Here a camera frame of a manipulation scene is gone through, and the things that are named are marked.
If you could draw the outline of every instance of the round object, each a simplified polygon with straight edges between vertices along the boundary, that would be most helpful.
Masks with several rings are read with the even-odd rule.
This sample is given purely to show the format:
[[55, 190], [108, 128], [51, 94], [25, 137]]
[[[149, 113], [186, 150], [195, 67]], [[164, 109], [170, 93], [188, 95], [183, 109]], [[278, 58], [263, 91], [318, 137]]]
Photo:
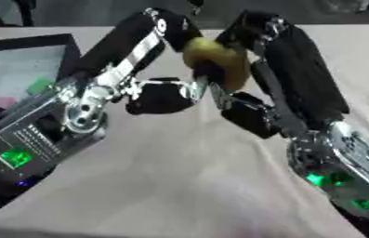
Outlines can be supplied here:
[[244, 48], [224, 47], [216, 41], [203, 37], [194, 38], [186, 45], [183, 59], [190, 68], [202, 60], [213, 61], [222, 67], [226, 73], [223, 88], [229, 93], [241, 89], [250, 75], [249, 61]]

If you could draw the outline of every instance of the green display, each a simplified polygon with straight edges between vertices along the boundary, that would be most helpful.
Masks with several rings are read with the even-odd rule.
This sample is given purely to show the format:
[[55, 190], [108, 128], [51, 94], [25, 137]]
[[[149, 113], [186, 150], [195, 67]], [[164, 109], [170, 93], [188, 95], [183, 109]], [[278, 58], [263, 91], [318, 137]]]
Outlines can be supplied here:
[[359, 209], [362, 209], [362, 210], [369, 210], [369, 200], [360, 199], [360, 200], [351, 201], [351, 203], [356, 208], [359, 208]]
[[21, 167], [33, 159], [26, 151], [18, 148], [2, 153], [0, 158], [13, 168]]
[[313, 173], [309, 173], [307, 176], [306, 176], [306, 179], [312, 183], [313, 185], [315, 186], [322, 186], [323, 185], [323, 181], [325, 179], [325, 176], [323, 175], [315, 175]]

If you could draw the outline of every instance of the table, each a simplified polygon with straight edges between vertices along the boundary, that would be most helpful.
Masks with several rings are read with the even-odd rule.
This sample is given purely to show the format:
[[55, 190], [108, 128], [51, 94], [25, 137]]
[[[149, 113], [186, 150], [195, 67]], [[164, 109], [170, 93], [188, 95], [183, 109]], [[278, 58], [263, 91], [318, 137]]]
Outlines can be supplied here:
[[[369, 25], [303, 28], [349, 102], [348, 122], [369, 133]], [[7, 28], [0, 39], [72, 33], [85, 53], [110, 29]], [[191, 72], [167, 51], [140, 76]], [[262, 95], [255, 84], [247, 87]], [[362, 237], [290, 172], [283, 139], [262, 140], [223, 120], [209, 93], [170, 115], [132, 116], [123, 103], [107, 110], [108, 137], [0, 210], [0, 227], [146, 237]]]

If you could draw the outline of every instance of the green led light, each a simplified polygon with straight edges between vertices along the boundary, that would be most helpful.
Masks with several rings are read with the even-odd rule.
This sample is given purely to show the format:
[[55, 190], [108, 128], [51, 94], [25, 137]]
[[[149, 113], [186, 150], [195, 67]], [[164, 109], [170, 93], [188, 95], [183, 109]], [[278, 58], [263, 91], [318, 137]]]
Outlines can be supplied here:
[[46, 87], [51, 84], [52, 84], [51, 80], [47, 78], [39, 78], [26, 89], [26, 92], [29, 95], [36, 95], [42, 93], [46, 89]]
[[353, 178], [350, 175], [342, 172], [332, 173], [330, 175], [330, 181], [337, 187], [343, 186], [352, 180]]
[[21, 167], [33, 159], [26, 151], [17, 148], [2, 153], [0, 158], [13, 168]]
[[306, 179], [312, 183], [314, 186], [322, 186], [323, 185], [323, 181], [325, 179], [325, 176], [323, 175], [315, 175], [313, 173], [309, 173], [306, 176]]
[[362, 210], [369, 210], [369, 200], [360, 199], [360, 200], [351, 201], [351, 203], [356, 208], [359, 208], [359, 209], [362, 209]]

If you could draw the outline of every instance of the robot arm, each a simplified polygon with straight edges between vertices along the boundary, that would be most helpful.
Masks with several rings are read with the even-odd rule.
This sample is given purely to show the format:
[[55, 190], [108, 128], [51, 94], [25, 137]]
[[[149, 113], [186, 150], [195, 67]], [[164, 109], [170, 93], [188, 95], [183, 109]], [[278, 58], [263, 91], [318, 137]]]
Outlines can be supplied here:
[[[185, 17], [157, 8], [121, 21], [71, 75], [0, 112], [0, 182], [32, 186], [31, 178], [103, 139], [108, 102], [128, 97], [126, 108], [134, 114], [179, 112], [197, 102], [205, 79], [185, 83], [175, 78], [139, 81], [135, 76], [162, 54], [165, 41], [180, 52], [199, 36]], [[158, 95], [166, 87], [168, 93]], [[156, 108], [157, 101], [148, 100], [154, 97], [169, 104]]]
[[[210, 81], [222, 115], [263, 139], [286, 138], [294, 172], [340, 209], [369, 220], [369, 138], [345, 122], [348, 104], [314, 42], [277, 15], [245, 11], [211, 44], [217, 43], [259, 56], [250, 65], [251, 74], [273, 101], [268, 105]], [[184, 55], [206, 60], [193, 52], [208, 50], [194, 45]]]

